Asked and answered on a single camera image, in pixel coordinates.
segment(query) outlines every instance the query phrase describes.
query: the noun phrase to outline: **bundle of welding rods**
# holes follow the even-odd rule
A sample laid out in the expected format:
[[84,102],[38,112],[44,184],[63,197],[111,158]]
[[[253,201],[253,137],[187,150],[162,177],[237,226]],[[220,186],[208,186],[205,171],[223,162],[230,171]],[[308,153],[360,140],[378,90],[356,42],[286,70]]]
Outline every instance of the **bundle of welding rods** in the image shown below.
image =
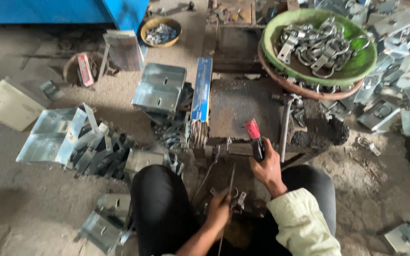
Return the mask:
[[205,147],[208,141],[208,123],[195,120],[191,124],[191,140],[196,147]]

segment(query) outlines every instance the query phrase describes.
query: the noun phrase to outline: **black pants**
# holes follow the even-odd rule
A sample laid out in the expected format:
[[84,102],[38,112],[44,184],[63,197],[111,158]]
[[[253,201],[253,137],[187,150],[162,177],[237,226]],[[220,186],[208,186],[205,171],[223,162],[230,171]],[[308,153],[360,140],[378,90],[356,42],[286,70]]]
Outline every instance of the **black pants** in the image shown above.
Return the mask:
[[[331,178],[320,169],[301,165],[283,171],[282,181],[290,191],[305,188],[316,197],[334,236],[336,204]],[[148,166],[136,174],[131,198],[140,256],[175,253],[200,228],[183,181],[164,166]],[[277,233],[277,224],[271,213],[267,212],[264,218],[257,220],[251,245],[246,252],[257,252],[255,255],[272,255],[274,252],[277,255],[291,255],[276,241]],[[216,255],[217,245],[213,245],[208,255]],[[232,248],[228,242],[223,243],[221,255],[243,253],[238,248]]]

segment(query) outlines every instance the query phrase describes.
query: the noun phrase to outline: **workshop floor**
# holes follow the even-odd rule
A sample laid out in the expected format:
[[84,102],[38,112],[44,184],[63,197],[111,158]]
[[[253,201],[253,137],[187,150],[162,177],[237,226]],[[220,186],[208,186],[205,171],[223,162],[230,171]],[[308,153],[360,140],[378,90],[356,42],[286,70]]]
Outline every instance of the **workshop floor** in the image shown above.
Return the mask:
[[[180,2],[184,1],[161,1],[159,5],[169,9]],[[173,16],[183,27],[179,41],[167,49],[150,48],[145,58],[145,61],[186,67],[187,81],[192,83],[196,77],[197,58],[202,52],[208,0],[194,3],[196,12]],[[410,1],[403,3],[410,8]],[[41,47],[36,54],[52,52],[56,47],[55,40],[44,37],[41,32],[18,26],[0,26],[0,80],[10,76],[26,82],[23,83],[26,86],[39,85],[33,82],[39,77],[45,80],[45,72],[40,67],[47,64],[47,60],[31,59],[21,71],[24,59],[14,56],[32,53],[39,44],[37,39]],[[50,108],[66,108],[86,102],[98,110],[98,117],[113,122],[115,127],[135,140],[152,142],[154,137],[148,118],[130,104],[140,77],[141,73],[127,72],[117,77],[106,76],[96,92],[62,87],[65,97]],[[335,183],[336,237],[342,245],[343,255],[388,254],[387,247],[377,235],[402,219],[410,219],[410,165],[405,157],[405,139],[397,132],[366,134],[353,117],[347,120],[347,124],[352,128],[349,141],[309,164],[323,168]],[[85,240],[74,243],[73,239],[93,210],[99,194],[108,191],[127,193],[126,184],[96,177],[74,178],[73,172],[52,164],[15,162],[28,134],[28,131],[20,133],[0,124],[0,255],[103,255],[93,244]],[[376,157],[359,147],[356,138],[360,135],[374,142],[382,154]],[[361,160],[368,161],[378,178],[360,165]],[[124,253],[117,254],[137,255],[136,241],[130,240]]]

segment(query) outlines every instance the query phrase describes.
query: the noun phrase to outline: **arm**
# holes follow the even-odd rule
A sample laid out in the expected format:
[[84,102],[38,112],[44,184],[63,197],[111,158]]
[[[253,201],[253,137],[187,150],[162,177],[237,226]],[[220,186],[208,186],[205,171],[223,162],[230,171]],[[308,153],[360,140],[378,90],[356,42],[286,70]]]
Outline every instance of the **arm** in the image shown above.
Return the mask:
[[224,229],[230,216],[229,190],[215,196],[211,202],[205,224],[175,253],[176,256],[204,256]]
[[265,160],[258,163],[250,158],[255,177],[262,182],[272,196],[267,203],[278,224],[276,240],[293,256],[340,256],[339,242],[328,230],[316,198],[306,189],[288,191],[281,179],[279,154],[263,138]]

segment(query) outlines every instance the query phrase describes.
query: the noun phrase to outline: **person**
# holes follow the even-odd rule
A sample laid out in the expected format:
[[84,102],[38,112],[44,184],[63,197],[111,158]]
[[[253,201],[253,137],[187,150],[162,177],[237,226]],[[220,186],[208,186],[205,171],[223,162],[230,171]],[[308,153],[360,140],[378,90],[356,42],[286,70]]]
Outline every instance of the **person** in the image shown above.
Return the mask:
[[[328,175],[308,165],[281,174],[279,154],[263,138],[265,159],[250,157],[254,176],[271,194],[269,212],[255,224],[251,244],[234,248],[225,239],[221,255],[341,255],[335,239],[336,203]],[[219,239],[230,217],[228,189],[209,204],[199,225],[183,181],[164,166],[145,167],[131,188],[133,217],[140,256],[218,255]]]

